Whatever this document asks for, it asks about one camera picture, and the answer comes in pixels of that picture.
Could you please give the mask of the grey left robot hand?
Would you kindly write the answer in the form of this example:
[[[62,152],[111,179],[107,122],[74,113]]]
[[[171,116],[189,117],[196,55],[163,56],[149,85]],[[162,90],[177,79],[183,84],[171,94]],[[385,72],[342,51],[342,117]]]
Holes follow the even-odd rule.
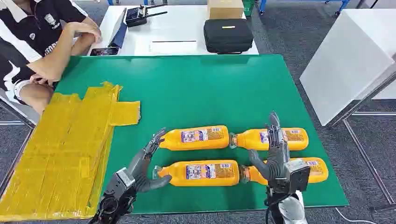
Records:
[[[153,134],[145,147],[143,147],[130,162],[127,173],[129,177],[134,178],[135,182],[133,188],[136,192],[147,192],[150,190],[161,188],[170,183],[172,176],[165,175],[159,179],[149,179],[147,176],[149,164],[155,153],[159,148],[161,142],[164,141],[162,137],[165,135],[165,127]]]

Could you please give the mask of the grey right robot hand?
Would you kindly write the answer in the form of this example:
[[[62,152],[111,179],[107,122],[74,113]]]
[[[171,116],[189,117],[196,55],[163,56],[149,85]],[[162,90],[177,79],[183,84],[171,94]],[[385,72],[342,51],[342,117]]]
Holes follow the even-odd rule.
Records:
[[[264,162],[257,151],[248,151],[250,162],[257,168],[269,187],[283,185],[287,180],[284,164],[290,160],[290,152],[287,140],[280,126],[280,120],[276,112],[269,114],[270,125],[267,126],[269,136],[269,151],[267,161]]]

